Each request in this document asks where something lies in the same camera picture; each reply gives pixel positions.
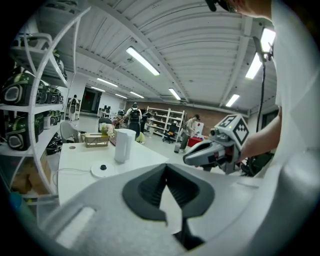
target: office chair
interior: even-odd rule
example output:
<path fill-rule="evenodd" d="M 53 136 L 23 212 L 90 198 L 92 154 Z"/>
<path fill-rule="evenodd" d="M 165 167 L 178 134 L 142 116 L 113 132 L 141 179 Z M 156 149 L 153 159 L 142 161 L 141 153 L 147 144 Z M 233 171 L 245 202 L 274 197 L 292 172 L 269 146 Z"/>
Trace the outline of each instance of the office chair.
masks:
<path fill-rule="evenodd" d="M 169 142 L 169 144 L 171 142 L 174 142 L 171 138 L 173 138 L 175 136 L 177 129 L 178 129 L 177 124 L 172 123 L 169 127 L 169 131 L 163 134 L 164 138 L 162 139 L 162 141 L 163 142 L 167 141 L 167 142 Z"/>
<path fill-rule="evenodd" d="M 62 122 L 60 124 L 62 143 L 80 143 L 80 134 L 84 133 L 85 131 L 79 131 L 75 129 L 69 122 Z"/>

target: white table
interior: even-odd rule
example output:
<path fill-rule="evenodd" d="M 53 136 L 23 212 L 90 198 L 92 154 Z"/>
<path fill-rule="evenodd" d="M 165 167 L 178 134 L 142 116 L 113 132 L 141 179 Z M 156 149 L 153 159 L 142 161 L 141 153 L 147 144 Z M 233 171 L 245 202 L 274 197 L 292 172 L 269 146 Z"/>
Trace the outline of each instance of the white table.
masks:
<path fill-rule="evenodd" d="M 99 180 L 90 172 L 94 162 L 107 161 L 113 164 L 118 174 L 122 174 L 138 168 L 163 164 L 168 160 L 165 156 L 152 151 L 138 142 L 134 142 L 130 159 L 125 163 L 119 163 L 114 159 L 115 149 L 116 147 L 110 142 L 108 146 L 94 148 L 86 148 L 84 143 L 64 143 L 62 145 L 59 160 L 60 171 L 57 174 L 60 205 Z M 66 170 L 65 168 L 86 170 L 88 172 Z"/>

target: red box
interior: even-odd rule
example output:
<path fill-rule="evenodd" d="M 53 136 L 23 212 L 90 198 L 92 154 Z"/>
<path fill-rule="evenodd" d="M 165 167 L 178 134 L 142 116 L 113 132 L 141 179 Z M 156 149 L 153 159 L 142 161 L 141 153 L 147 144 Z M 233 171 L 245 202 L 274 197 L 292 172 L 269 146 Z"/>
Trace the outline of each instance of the red box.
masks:
<path fill-rule="evenodd" d="M 199 143 L 199 142 L 202 142 L 202 139 L 201 138 L 197 138 L 197 137 L 192 137 L 189 139 L 188 141 L 188 147 L 192 147 L 194 146 L 195 144 Z"/>

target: white chair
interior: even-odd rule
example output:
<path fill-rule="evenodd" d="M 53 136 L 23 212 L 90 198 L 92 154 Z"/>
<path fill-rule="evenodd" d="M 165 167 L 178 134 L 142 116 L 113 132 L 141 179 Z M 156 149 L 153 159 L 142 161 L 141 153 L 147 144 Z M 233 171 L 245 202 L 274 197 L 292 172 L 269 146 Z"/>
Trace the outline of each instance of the white chair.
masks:
<path fill-rule="evenodd" d="M 62 143 L 79 143 L 81 133 L 83 132 L 75 129 L 69 122 L 62 122 L 60 124 Z"/>

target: cardboard box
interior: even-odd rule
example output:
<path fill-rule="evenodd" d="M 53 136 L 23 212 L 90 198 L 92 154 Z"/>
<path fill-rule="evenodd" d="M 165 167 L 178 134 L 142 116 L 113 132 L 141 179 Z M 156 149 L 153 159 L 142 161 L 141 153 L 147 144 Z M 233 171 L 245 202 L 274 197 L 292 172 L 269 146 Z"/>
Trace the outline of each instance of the cardboard box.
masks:
<path fill-rule="evenodd" d="M 26 194 L 31 190 L 31 183 L 29 181 L 29 174 L 17 173 L 12 182 L 12 190 L 20 194 Z"/>
<path fill-rule="evenodd" d="M 40 162 L 44 171 L 44 174 L 50 183 L 51 181 L 51 169 L 47 161 L 46 152 L 44 152 L 40 158 Z M 28 191 L 33 189 L 39 195 L 49 194 L 43 184 L 40 175 L 38 173 L 37 166 L 33 157 L 28 157 L 25 159 L 23 165 L 21 166 L 18 174 L 14 177 L 12 184 L 12 189 L 18 191 L 21 194 L 26 194 Z"/>

